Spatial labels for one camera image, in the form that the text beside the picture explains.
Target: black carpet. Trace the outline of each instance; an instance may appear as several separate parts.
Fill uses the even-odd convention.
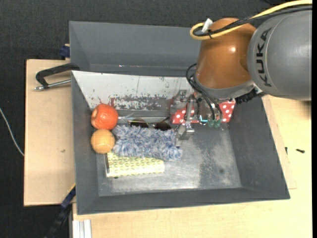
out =
[[[61,59],[69,20],[191,27],[271,6],[264,0],[0,0],[0,107],[23,149],[24,61]],[[0,237],[44,237],[59,208],[23,207],[24,159],[2,117],[0,156]],[[60,237],[67,237],[67,227]]]

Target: electrical wire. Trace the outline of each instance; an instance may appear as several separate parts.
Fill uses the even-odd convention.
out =
[[[205,99],[206,103],[208,104],[210,110],[211,110],[211,114],[212,114],[212,119],[215,120],[215,113],[214,113],[214,110],[213,110],[213,107],[211,105],[211,103],[214,104],[214,106],[218,109],[219,111],[219,119],[222,120],[222,111],[221,111],[221,108],[220,106],[218,105],[218,103],[216,103],[211,96],[209,96],[209,94],[204,90],[202,89],[198,84],[196,84],[196,82],[192,79],[193,78],[193,75],[189,75],[189,71],[191,68],[193,68],[194,66],[196,66],[197,64],[194,63],[192,64],[191,66],[189,66],[186,70],[186,79],[188,81],[188,83],[191,85],[192,88],[194,88],[196,91],[198,91],[199,93],[202,94],[203,98]]]
[[[5,115],[4,115],[4,113],[3,113],[3,111],[2,111],[1,108],[0,108],[0,113],[1,113],[3,119],[4,119],[5,123],[6,123],[6,126],[8,127],[8,130],[9,130],[10,135],[11,135],[11,138],[12,138],[14,144],[15,144],[15,147],[18,149],[18,151],[20,152],[20,154],[21,154],[22,156],[24,156],[24,153],[23,153],[23,151],[21,150],[21,148],[19,147],[18,143],[16,142],[16,140],[15,140],[15,138],[14,138],[14,136],[13,136],[12,129],[11,129],[10,125],[9,125],[9,122],[8,122],[7,118],[5,117]]]
[[[286,3],[280,4],[280,5],[274,6],[274,7],[270,8],[270,9],[267,9],[267,10],[265,10],[265,11],[259,13],[259,14],[256,14],[254,16],[251,16],[249,19],[259,18],[259,17],[262,17],[264,15],[269,15],[269,14],[272,14],[272,13],[277,12],[279,10],[291,7],[291,6],[308,5],[308,4],[312,5],[313,4],[313,0],[296,0],[296,1],[286,2]],[[210,38],[216,38],[216,37],[219,37],[221,35],[227,34],[227,33],[231,32],[231,31],[234,31],[234,30],[238,29],[239,27],[241,27],[243,25],[243,24],[241,24],[241,25],[232,27],[230,29],[223,30],[223,31],[221,31],[219,33],[214,33],[214,34],[208,33],[207,35],[203,35],[203,36],[195,35],[195,32],[197,31],[197,29],[201,28],[204,24],[205,24],[204,22],[201,22],[201,23],[198,23],[198,24],[194,25],[191,28],[190,36],[193,39],[195,39],[195,40],[208,40]]]
[[[194,34],[196,36],[209,36],[210,34],[214,34],[214,33],[219,33],[219,32],[222,32],[224,30],[227,30],[227,29],[230,29],[230,28],[233,28],[235,26],[241,26],[241,25],[244,25],[244,24],[247,24],[247,23],[250,23],[250,22],[253,22],[255,20],[259,20],[259,19],[264,19],[264,18],[268,18],[268,17],[274,17],[274,16],[278,16],[278,15],[282,15],[282,14],[287,14],[287,13],[291,13],[291,12],[297,12],[297,11],[303,11],[303,10],[311,10],[313,7],[311,5],[308,5],[308,6],[301,6],[301,7],[296,7],[296,8],[288,8],[288,9],[285,9],[283,11],[278,11],[278,12],[273,12],[271,14],[267,14],[267,15],[262,15],[262,16],[259,16],[257,18],[252,18],[252,16],[247,16],[247,17],[244,17],[243,19],[239,19],[239,20],[236,20],[222,28],[219,28],[217,30],[214,30],[214,31],[211,31],[209,30],[208,33],[203,33],[203,34],[197,34],[196,32],[199,31],[199,29],[195,29],[194,30]]]

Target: orange fruit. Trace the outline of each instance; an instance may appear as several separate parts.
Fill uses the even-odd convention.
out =
[[[115,139],[110,130],[98,129],[93,133],[90,143],[96,153],[105,154],[112,150]]]
[[[91,115],[91,124],[96,129],[112,130],[118,122],[118,112],[108,104],[97,105]]]

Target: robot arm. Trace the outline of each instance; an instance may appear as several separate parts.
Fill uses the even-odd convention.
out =
[[[192,79],[198,91],[218,103],[241,102],[259,92],[311,100],[311,4],[299,0],[243,20],[220,19],[205,34],[197,33],[203,24],[194,26],[191,36],[202,40]],[[265,17],[257,29],[248,23]]]

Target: blue fuzzy towel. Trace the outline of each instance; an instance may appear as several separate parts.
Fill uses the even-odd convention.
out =
[[[161,131],[136,126],[118,125],[113,152],[120,157],[152,157],[164,161],[180,160],[182,150],[175,146],[174,130]]]

